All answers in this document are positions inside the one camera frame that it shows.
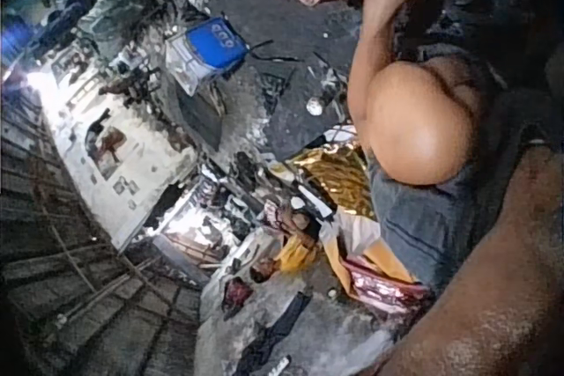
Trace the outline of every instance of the bright light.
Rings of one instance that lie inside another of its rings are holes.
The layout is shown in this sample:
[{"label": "bright light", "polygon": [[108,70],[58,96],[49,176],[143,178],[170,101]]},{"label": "bright light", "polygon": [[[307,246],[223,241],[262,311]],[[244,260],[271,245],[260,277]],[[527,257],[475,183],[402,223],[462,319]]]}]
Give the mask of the bright light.
[{"label": "bright light", "polygon": [[53,98],[58,92],[55,78],[45,72],[31,72],[27,74],[27,83],[40,94],[41,100]]}]

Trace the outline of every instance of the blue container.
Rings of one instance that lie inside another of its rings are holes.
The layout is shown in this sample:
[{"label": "blue container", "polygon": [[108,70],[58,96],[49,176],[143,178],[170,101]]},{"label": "blue container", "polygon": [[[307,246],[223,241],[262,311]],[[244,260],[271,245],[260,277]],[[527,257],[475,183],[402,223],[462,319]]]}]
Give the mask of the blue container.
[{"label": "blue container", "polygon": [[240,62],[248,53],[243,39],[222,18],[213,18],[186,32],[189,45],[204,64],[222,71]]}]

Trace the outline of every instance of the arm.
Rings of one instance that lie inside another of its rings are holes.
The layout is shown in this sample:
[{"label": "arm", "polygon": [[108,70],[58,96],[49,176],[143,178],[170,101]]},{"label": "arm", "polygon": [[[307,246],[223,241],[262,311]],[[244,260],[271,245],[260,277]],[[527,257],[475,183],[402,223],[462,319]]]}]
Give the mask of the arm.
[{"label": "arm", "polygon": [[365,151],[367,101],[371,81],[391,63],[392,19],[406,0],[364,0],[359,44],[352,59],[348,107]]},{"label": "arm", "polygon": [[561,317],[561,191],[562,156],[529,150],[496,226],[379,375],[516,374]]},{"label": "arm", "polygon": [[391,17],[386,18],[376,16],[372,20],[366,15],[363,18],[349,76],[347,103],[364,151],[371,150],[365,130],[368,87],[375,75],[391,63],[393,31]]}]

